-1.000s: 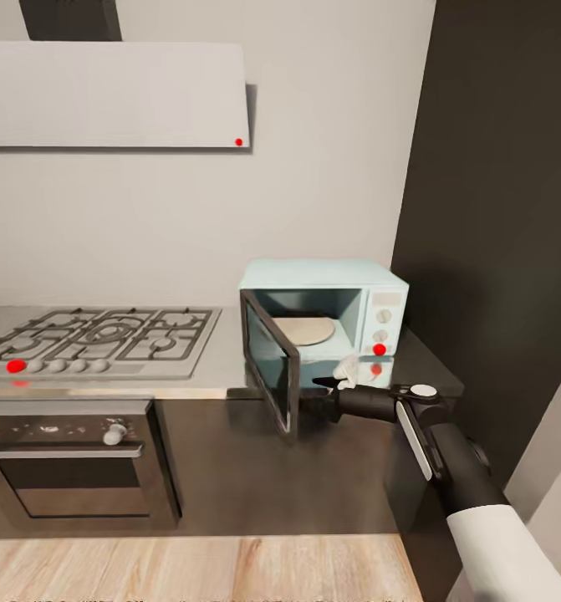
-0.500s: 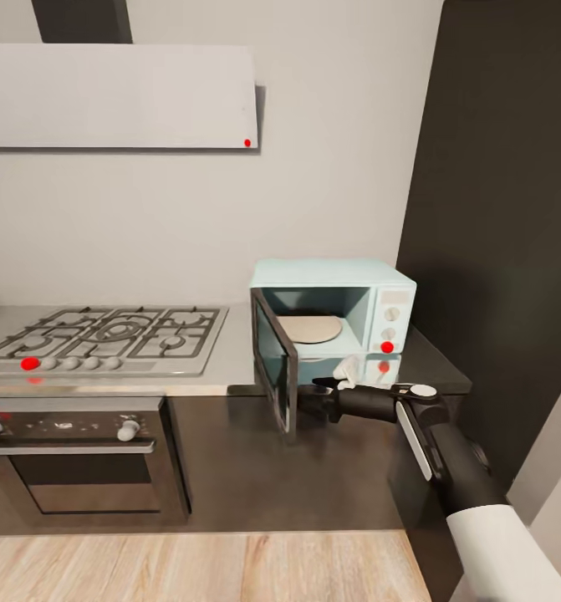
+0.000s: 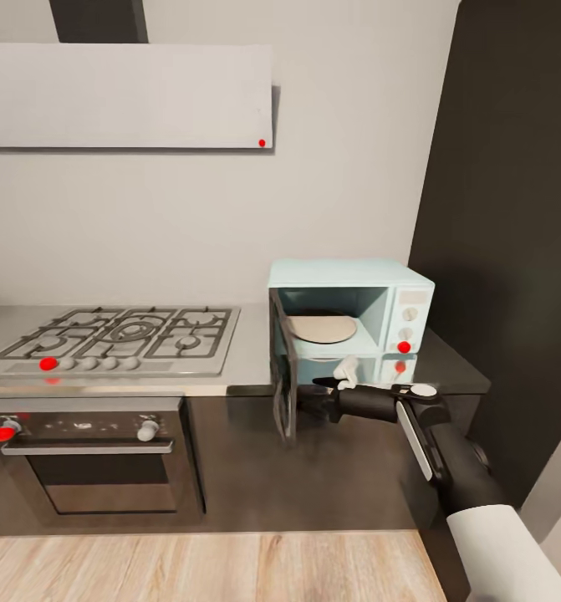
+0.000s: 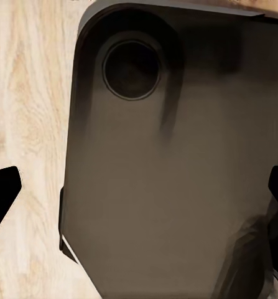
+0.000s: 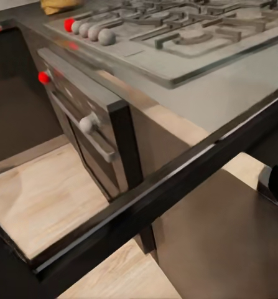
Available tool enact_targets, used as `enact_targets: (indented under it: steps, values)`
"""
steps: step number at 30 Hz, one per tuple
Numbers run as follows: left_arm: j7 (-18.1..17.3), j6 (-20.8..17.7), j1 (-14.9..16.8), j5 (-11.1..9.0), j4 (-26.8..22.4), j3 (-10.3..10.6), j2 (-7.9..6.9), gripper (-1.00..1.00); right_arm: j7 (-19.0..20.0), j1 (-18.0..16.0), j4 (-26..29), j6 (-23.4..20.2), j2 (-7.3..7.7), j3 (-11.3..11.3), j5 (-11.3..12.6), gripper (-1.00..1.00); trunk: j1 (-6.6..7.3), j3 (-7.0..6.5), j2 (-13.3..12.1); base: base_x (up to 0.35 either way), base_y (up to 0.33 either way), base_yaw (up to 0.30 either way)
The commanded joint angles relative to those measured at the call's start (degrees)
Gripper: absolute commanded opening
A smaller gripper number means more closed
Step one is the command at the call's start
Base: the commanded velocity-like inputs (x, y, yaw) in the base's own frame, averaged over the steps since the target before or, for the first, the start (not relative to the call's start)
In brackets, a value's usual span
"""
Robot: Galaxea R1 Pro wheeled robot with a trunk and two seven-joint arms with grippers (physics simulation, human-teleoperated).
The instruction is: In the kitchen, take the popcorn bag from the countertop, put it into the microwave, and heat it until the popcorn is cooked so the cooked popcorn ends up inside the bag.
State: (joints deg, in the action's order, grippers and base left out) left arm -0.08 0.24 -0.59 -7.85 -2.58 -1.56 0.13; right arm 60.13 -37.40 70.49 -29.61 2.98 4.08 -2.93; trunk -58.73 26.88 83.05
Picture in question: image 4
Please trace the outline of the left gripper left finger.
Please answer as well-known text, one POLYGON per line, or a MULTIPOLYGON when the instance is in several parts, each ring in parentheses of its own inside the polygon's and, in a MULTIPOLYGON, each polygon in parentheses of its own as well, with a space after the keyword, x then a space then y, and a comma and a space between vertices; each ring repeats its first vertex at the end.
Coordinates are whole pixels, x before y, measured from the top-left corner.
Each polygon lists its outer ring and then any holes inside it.
POLYGON ((17 166, 0 169, 0 223, 22 189, 17 166))

